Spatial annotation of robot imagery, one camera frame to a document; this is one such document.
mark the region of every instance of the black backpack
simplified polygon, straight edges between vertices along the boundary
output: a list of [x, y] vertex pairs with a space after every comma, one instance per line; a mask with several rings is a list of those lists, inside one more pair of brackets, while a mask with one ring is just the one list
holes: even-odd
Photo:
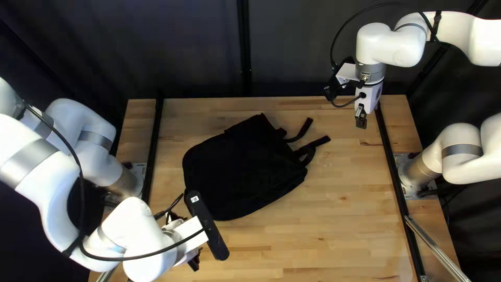
[[287, 143], [303, 137], [312, 122], [284, 139], [287, 132], [259, 114], [192, 147], [183, 158], [184, 194], [198, 191], [214, 220], [240, 218], [276, 201], [304, 181], [315, 147], [331, 140], [324, 136], [292, 151]]

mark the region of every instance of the black backdrop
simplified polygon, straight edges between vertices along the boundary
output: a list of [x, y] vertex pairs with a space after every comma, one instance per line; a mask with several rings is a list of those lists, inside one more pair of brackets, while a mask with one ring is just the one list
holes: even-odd
[[[127, 99], [158, 93], [167, 97], [318, 95], [332, 74], [328, 51], [336, 30], [349, 15], [383, 1], [249, 2], [250, 92], [242, 91], [237, 2], [7, 0], [0, 4], [0, 77], [41, 109], [59, 97], [75, 99], [117, 129]], [[420, 10], [466, 12], [488, 1], [403, 2]], [[336, 45], [334, 57], [339, 61], [354, 55], [356, 31], [363, 24], [381, 21], [393, 26], [412, 11], [386, 7], [354, 20]], [[498, 1], [489, 1], [479, 15], [501, 18]], [[500, 68], [472, 66], [452, 47], [428, 71], [425, 66], [437, 50], [436, 43], [428, 43], [416, 67], [390, 66], [385, 80], [385, 94], [408, 94], [424, 145], [451, 122], [479, 125], [501, 110], [495, 79]], [[477, 106], [467, 106], [471, 102]], [[496, 187], [494, 181], [466, 189], [446, 210], [461, 266], [474, 281], [488, 281], [489, 275], [497, 274], [492, 263], [482, 263], [481, 274], [473, 272], [478, 267], [473, 261], [500, 257], [501, 240], [494, 239], [498, 233], [492, 228], [497, 211], [477, 208], [496, 206], [496, 197], [490, 197], [496, 195]], [[99, 220], [100, 206], [99, 193], [91, 194], [92, 226]], [[10, 189], [0, 189], [0, 205], [4, 207], [0, 219], [8, 230], [2, 232], [2, 241], [8, 242], [2, 253], [15, 257], [3, 272], [4, 280], [87, 280], [87, 270], [62, 257], [47, 241], [32, 203]]]

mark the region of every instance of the metal frame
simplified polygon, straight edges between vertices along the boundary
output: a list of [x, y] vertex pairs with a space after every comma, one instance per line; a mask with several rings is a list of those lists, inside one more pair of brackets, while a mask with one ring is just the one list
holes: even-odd
[[248, 96], [252, 86], [251, 35], [249, 31], [249, 2], [236, 0], [238, 16], [238, 37], [240, 40], [240, 63], [242, 75], [242, 93]]
[[421, 276], [425, 275], [423, 262], [421, 261], [421, 255], [419, 254], [419, 248], [417, 246], [414, 232], [412, 232], [412, 230], [405, 224], [405, 217], [409, 215], [409, 210], [407, 209], [407, 204], [405, 203], [405, 196], [402, 192], [402, 186], [400, 186], [400, 178], [398, 177], [397, 166], [393, 158], [393, 150], [391, 149], [390, 138], [388, 137], [388, 132], [386, 131], [386, 124], [384, 123], [383, 112], [381, 111], [381, 103], [378, 103], [377, 109], [375, 109], [374, 112], [376, 114], [377, 125], [379, 127], [379, 133], [381, 134], [381, 140], [383, 142], [386, 161], [388, 162], [388, 169], [390, 170], [391, 180], [393, 182], [393, 188], [398, 203], [398, 210], [400, 211], [405, 236], [407, 237], [407, 244], [409, 245], [410, 255], [414, 264], [414, 270], [416, 271], [417, 279], [421, 280]]
[[148, 204], [150, 200], [151, 183], [153, 182], [153, 172], [155, 171], [156, 147], [158, 143], [158, 133], [163, 112], [163, 95], [158, 95], [155, 103], [155, 119], [153, 120], [153, 130], [151, 132], [148, 161], [146, 163], [146, 173], [143, 183], [143, 193], [141, 200]]

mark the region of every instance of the wooden tabletop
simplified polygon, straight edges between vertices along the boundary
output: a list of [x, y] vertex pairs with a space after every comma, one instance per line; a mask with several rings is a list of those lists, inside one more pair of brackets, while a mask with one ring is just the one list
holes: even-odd
[[[350, 97], [339, 98], [338, 103]], [[381, 97], [395, 153], [422, 150], [404, 95]], [[117, 158], [147, 161], [154, 100], [130, 100]], [[323, 97], [166, 99], [150, 195], [153, 213], [184, 191], [182, 157], [192, 146], [263, 112], [275, 128], [294, 136], [307, 117], [314, 122], [296, 149], [328, 135], [307, 166], [305, 181], [246, 217], [217, 222], [229, 250], [215, 260], [205, 247], [200, 270], [172, 268], [158, 281], [415, 281], [375, 115], [355, 127], [353, 106], [333, 108]], [[413, 218], [457, 263], [438, 200], [411, 200]], [[175, 208], [189, 216], [184, 205]], [[454, 281], [418, 241], [432, 281]], [[92, 272], [89, 281], [95, 281]], [[121, 265], [110, 281], [127, 280]]]

